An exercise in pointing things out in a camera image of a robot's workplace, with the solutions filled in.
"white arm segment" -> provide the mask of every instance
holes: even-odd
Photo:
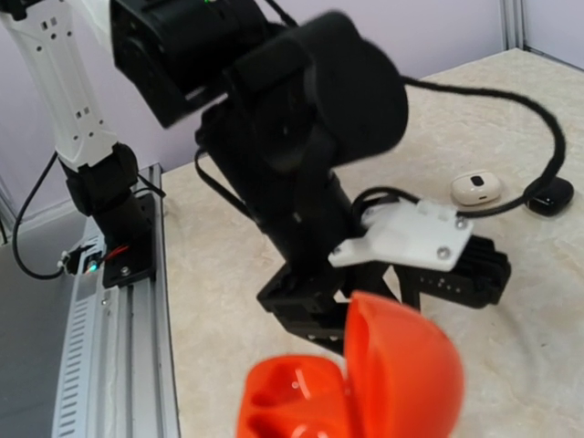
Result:
[[[93,166],[111,155],[118,139],[99,113],[72,34],[70,6],[60,0],[44,0],[26,13],[22,21],[0,13],[0,21],[17,43],[45,98],[59,159],[73,171]]]

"table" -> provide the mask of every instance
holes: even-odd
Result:
[[[562,176],[584,183],[584,75],[508,51],[431,77],[525,93],[553,110],[569,140]],[[539,118],[515,104],[408,89],[411,121],[390,153],[339,169],[355,196],[388,184],[448,203],[460,173],[488,169],[516,196],[551,156]],[[203,161],[220,178],[210,161]],[[286,353],[330,355],[288,335],[256,302],[281,266],[253,224],[196,177],[166,174],[166,250],[182,436],[234,436],[245,376]],[[514,274],[498,307],[462,308],[430,297],[422,312],[464,360],[466,398],[455,437],[584,436],[584,203],[546,220],[519,209],[480,221],[476,233],[509,254]]]

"metal extrusion frame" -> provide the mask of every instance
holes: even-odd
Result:
[[[0,178],[0,221],[3,221],[6,232],[9,233],[15,226],[16,214],[8,200],[7,190],[3,189],[4,186],[2,184],[2,179]]]
[[[524,0],[500,0],[505,50],[527,48]]]
[[[144,174],[161,183],[161,168]],[[156,200],[157,275],[104,289],[103,270],[79,272],[71,298],[53,438],[178,438],[164,256],[162,200]],[[104,249],[88,221],[84,242]]]

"white wall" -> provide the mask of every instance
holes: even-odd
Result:
[[[263,0],[257,1],[275,18]],[[280,0],[280,4],[301,22],[329,9],[346,11],[403,73],[417,77],[503,49],[496,0]],[[162,130],[90,32],[84,26],[76,26],[75,32],[102,112],[120,140],[137,152],[141,165],[160,162],[169,171],[189,162],[198,116]],[[20,205],[53,150],[52,134],[25,64],[4,29],[0,54],[0,180]],[[53,172],[32,212],[68,198],[62,181],[62,172]]]
[[[584,68],[584,2],[524,0],[527,45]]]

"cable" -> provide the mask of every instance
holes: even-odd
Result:
[[[8,237],[6,236],[6,229],[4,228],[4,224],[2,223],[2,218],[0,217],[0,235],[2,235],[3,243],[2,245],[8,244]]]
[[[276,0],[266,0],[266,3],[270,5],[274,11],[278,14],[282,22],[288,27],[298,27],[298,22],[292,18],[282,7],[276,3]]]
[[[201,160],[201,157],[203,156],[203,154],[204,154],[203,148],[200,148],[194,154],[194,168],[196,169],[197,174],[199,175],[199,178],[201,178],[205,184],[207,184],[209,187],[211,187],[223,199],[225,199],[228,203],[230,203],[239,213],[241,213],[243,216],[251,219],[252,215],[249,213],[249,210],[247,210],[247,206],[237,196],[235,196],[233,193],[231,193],[227,189],[225,189],[217,180],[214,180],[211,177],[211,175],[206,173],[201,168],[201,165],[199,164],[199,160]]]
[[[355,224],[361,223],[361,217],[366,210],[365,203],[369,200],[369,198],[380,194],[385,196],[387,195],[397,196],[398,198],[405,199],[406,201],[409,201],[411,203],[418,203],[420,201],[420,198],[418,198],[417,196],[411,193],[407,193],[404,190],[396,189],[395,187],[371,187],[370,189],[366,190],[365,192],[357,196],[357,198],[355,198],[355,201],[353,202],[353,205],[351,206],[351,215],[353,216],[353,219],[355,219]]]
[[[416,87],[419,89],[429,89],[430,91],[436,91],[439,93],[451,93],[459,96],[479,96],[485,98],[495,98],[495,99],[506,99],[512,100],[528,109],[534,111],[546,124],[554,137],[554,154],[547,164],[545,170],[542,172],[541,176],[537,178],[533,185],[526,190],[521,196],[517,197],[513,201],[498,205],[497,207],[487,208],[485,210],[473,211],[473,212],[459,212],[459,216],[467,217],[471,219],[491,217],[499,214],[509,212],[516,209],[517,207],[527,203],[542,190],[545,190],[552,183],[554,178],[558,175],[564,161],[566,160],[566,137],[559,126],[556,117],[551,114],[547,109],[542,107],[539,103],[534,100],[516,94],[510,91],[502,91],[499,89],[477,89],[469,87],[455,87],[450,85],[440,85],[432,82],[425,82],[418,79],[402,77],[403,82],[411,87]]]
[[[55,164],[56,160],[57,160],[57,153],[55,152],[55,153],[53,153],[53,156],[51,157],[51,159],[48,161],[47,167],[41,173],[40,177],[38,178],[38,181],[36,182],[35,186],[33,187],[33,190],[27,196],[25,203],[23,204],[22,208],[20,209],[20,212],[18,213],[18,216],[16,217],[14,230],[12,232],[12,252],[14,253],[16,264],[25,274],[33,277],[36,280],[54,280],[55,278],[59,278],[63,274],[63,272],[65,272],[65,269],[63,267],[61,267],[54,274],[49,274],[49,275],[37,274],[37,273],[31,271],[30,269],[28,269],[28,267],[26,267],[26,265],[23,263],[22,259],[20,258],[20,253],[18,252],[18,229],[20,228],[23,217],[25,216],[26,209],[28,208],[28,206],[32,202],[33,198],[37,194],[38,189],[40,188],[42,183],[47,178],[47,175],[50,172],[51,168],[53,167],[53,164]]]
[[[144,178],[139,173],[138,173],[138,178],[140,179],[140,181],[142,181],[144,183],[144,185],[146,186],[146,188],[145,189],[143,189],[143,188],[142,189],[139,189],[134,194],[137,194],[137,193],[140,193],[140,192],[146,192],[146,190],[148,190],[149,192],[155,192],[162,199],[164,199],[166,197],[166,192],[163,189],[161,189],[159,187],[156,187],[154,184],[152,184],[150,181],[148,181],[146,178]]]
[[[128,251],[130,251],[130,246],[129,245],[118,246],[116,249],[111,250],[109,252],[109,254],[105,255],[103,257],[103,261],[104,262],[108,262],[112,258],[115,258],[115,257],[119,256],[120,254],[127,253]]]

